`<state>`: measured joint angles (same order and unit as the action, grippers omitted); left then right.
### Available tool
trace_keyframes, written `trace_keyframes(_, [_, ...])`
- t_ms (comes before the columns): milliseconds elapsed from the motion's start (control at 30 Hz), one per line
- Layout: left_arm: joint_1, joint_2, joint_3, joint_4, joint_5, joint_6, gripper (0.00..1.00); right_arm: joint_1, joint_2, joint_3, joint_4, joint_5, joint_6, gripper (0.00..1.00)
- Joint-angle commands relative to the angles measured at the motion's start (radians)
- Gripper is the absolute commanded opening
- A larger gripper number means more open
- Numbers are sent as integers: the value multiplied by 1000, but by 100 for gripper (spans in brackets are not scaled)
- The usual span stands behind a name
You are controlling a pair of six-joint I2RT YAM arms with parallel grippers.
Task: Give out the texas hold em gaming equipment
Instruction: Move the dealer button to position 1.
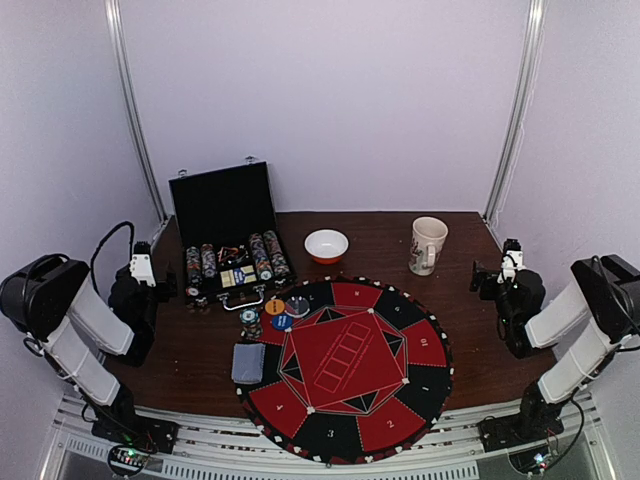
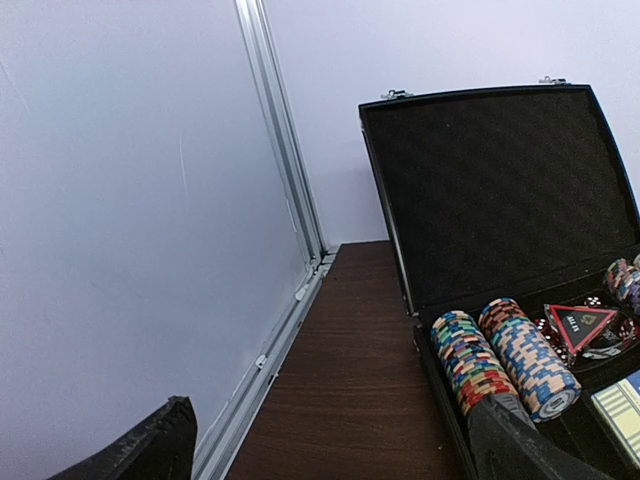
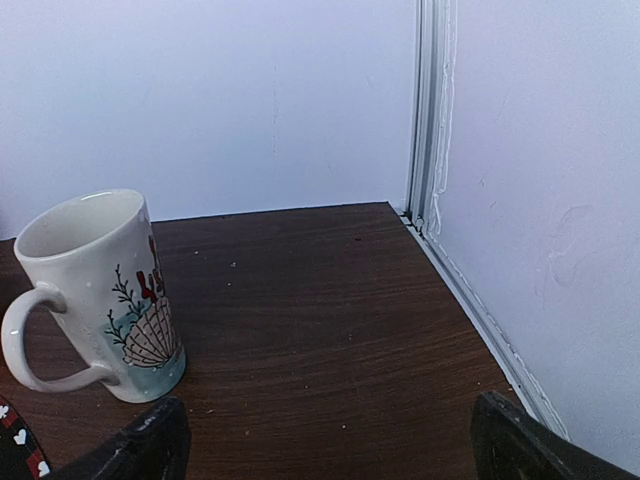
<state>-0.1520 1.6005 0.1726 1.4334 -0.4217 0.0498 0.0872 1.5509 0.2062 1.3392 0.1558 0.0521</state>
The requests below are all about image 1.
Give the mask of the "stack of poker chips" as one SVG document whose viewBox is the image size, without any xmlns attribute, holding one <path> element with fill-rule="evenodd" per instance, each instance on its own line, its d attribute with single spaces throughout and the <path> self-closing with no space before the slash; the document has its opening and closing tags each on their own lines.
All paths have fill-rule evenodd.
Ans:
<svg viewBox="0 0 640 480">
<path fill-rule="evenodd" d="M 240 313 L 242 336 L 249 340 L 259 339 L 263 333 L 259 312 L 256 308 L 247 308 Z"/>
</svg>

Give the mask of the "blue backed card deck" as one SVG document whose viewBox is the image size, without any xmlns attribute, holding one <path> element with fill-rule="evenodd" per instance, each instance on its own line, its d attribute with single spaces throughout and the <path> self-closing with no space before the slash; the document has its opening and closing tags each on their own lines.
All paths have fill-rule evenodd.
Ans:
<svg viewBox="0 0 640 480">
<path fill-rule="evenodd" d="M 263 379 L 266 348 L 262 343 L 237 343 L 233 348 L 231 379 L 236 384 L 253 385 Z"/>
</svg>

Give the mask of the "blue small blind button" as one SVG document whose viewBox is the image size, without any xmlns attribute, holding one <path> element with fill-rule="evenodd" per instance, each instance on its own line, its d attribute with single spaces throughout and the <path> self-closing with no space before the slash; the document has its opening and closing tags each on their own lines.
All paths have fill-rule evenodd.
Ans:
<svg viewBox="0 0 640 480">
<path fill-rule="evenodd" d="M 271 320 L 271 326 L 277 331 L 290 331 L 294 318 L 286 313 L 275 315 Z"/>
</svg>

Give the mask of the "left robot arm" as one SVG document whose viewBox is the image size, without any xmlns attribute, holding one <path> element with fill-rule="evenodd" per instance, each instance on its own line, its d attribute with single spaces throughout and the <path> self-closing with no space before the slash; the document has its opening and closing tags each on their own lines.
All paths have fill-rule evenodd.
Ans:
<svg viewBox="0 0 640 480">
<path fill-rule="evenodd" d="M 23 334 L 24 345 L 78 389 L 98 423 L 133 444 L 145 420 L 131 390 L 96 354 L 142 366 L 155 342 L 158 307 L 176 294 L 175 272 L 158 277 L 150 244 L 131 239 L 129 262 L 116 272 L 108 297 L 98 292 L 93 260 L 53 253 L 2 281 L 1 312 Z"/>
</svg>

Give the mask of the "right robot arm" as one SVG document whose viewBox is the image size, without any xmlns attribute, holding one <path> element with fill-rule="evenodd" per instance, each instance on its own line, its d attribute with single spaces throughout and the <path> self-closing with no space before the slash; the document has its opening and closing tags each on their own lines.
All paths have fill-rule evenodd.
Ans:
<svg viewBox="0 0 640 480">
<path fill-rule="evenodd" d="M 519 440 L 535 440 L 638 335 L 637 267 L 610 254 L 576 260 L 570 270 L 572 280 L 549 300 L 542 277 L 525 266 L 515 239 L 504 242 L 499 268 L 473 263 L 469 289 L 495 305 L 498 336 L 516 358 L 552 348 L 568 334 L 577 335 L 554 366 L 527 387 L 518 414 L 486 421 L 486 427 L 504 425 Z"/>
</svg>

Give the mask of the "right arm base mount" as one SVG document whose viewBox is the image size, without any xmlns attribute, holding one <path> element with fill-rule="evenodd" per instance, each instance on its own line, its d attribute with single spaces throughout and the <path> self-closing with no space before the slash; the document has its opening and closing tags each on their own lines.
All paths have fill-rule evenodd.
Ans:
<svg viewBox="0 0 640 480">
<path fill-rule="evenodd" d="M 520 474 L 542 474 L 559 447 L 558 434 L 564 432 L 559 419 L 544 421 L 529 429 L 518 415 L 488 416 L 477 425 L 485 452 L 515 449 L 508 454 L 509 464 Z"/>
</svg>

